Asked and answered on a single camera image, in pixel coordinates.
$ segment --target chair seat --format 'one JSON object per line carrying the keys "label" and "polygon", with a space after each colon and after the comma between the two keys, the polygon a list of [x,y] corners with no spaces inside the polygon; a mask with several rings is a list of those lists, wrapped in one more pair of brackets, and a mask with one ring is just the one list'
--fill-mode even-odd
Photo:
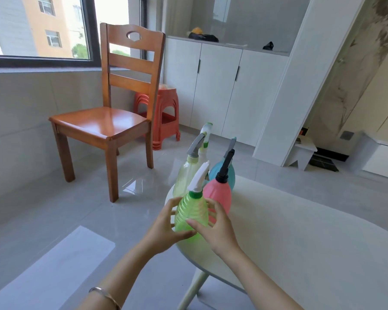
{"label": "chair seat", "polygon": [[49,120],[101,139],[116,139],[120,134],[148,122],[141,115],[110,107],[97,107],[51,116]]}

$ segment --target chair backrest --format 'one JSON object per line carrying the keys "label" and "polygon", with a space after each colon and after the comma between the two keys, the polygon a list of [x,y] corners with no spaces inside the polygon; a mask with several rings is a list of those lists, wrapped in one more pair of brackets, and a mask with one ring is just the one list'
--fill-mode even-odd
{"label": "chair backrest", "polygon": [[[131,33],[139,33],[140,39],[129,39]],[[109,44],[121,45],[133,49],[154,52],[154,61],[126,57],[110,52]],[[100,48],[102,58],[102,92],[104,107],[111,107],[111,86],[117,86],[149,96],[146,118],[153,120],[157,100],[158,84],[163,61],[165,34],[160,31],[150,31],[137,25],[100,25]],[[110,67],[122,67],[151,75],[151,82],[139,81],[133,78],[112,74]]]}

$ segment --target bracelet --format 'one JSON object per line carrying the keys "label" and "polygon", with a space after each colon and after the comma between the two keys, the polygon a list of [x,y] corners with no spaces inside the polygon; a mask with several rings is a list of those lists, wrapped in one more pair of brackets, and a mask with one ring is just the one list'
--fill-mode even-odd
{"label": "bracelet", "polygon": [[98,292],[99,294],[101,294],[102,296],[108,298],[110,301],[112,301],[112,303],[114,304],[116,310],[121,310],[121,307],[119,307],[119,304],[117,304],[117,302],[115,301],[114,298],[112,298],[112,296],[106,291],[104,290],[103,288],[101,287],[92,287],[89,292],[91,291],[96,291]]}

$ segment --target spray nozzle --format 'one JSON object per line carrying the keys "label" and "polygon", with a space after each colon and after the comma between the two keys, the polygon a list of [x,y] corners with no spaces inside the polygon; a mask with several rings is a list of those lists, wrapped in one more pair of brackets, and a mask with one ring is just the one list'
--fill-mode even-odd
{"label": "spray nozzle", "polygon": [[200,133],[206,133],[206,137],[204,138],[204,143],[203,143],[203,146],[202,146],[202,148],[204,148],[204,149],[208,147],[208,140],[210,139],[210,134],[211,134],[212,127],[213,127],[213,124],[208,122],[207,124],[205,124],[203,126],[203,128],[200,131]]}
{"label": "spray nozzle", "polygon": [[201,145],[203,144],[204,138],[206,135],[204,133],[201,133],[195,138],[193,143],[191,144],[190,148],[188,148],[187,154],[192,158],[198,158],[198,149],[200,149]]}
{"label": "spray nozzle", "polygon": [[237,137],[233,137],[231,139],[230,144],[228,145],[228,149],[225,152],[224,158],[226,158],[227,155],[228,155],[228,152],[230,152],[230,150],[232,150],[234,148],[234,145],[236,144],[236,141],[237,141]]}
{"label": "spray nozzle", "polygon": [[234,156],[234,149],[231,149],[227,156],[225,157],[224,159],[224,162],[221,166],[221,169],[220,171],[217,173],[217,176],[216,176],[216,181],[219,182],[219,183],[226,183],[228,182],[228,167],[230,166],[230,163],[231,163],[231,160]]}
{"label": "spray nozzle", "polygon": [[210,161],[204,162],[198,169],[187,189],[189,190],[190,197],[199,199],[203,196],[203,181],[210,168]]}

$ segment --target forearm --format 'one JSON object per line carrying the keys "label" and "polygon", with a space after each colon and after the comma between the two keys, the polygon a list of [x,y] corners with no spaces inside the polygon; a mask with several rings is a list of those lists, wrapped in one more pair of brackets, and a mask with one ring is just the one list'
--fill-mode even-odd
{"label": "forearm", "polygon": [[258,310],[303,310],[240,248],[221,258],[242,283]]}
{"label": "forearm", "polygon": [[[124,255],[112,271],[99,283],[98,287],[109,292],[119,306],[122,307],[140,271],[152,256],[149,247],[143,241],[140,242]],[[89,293],[78,307],[78,310],[114,309],[113,303],[108,298],[95,291]]]}

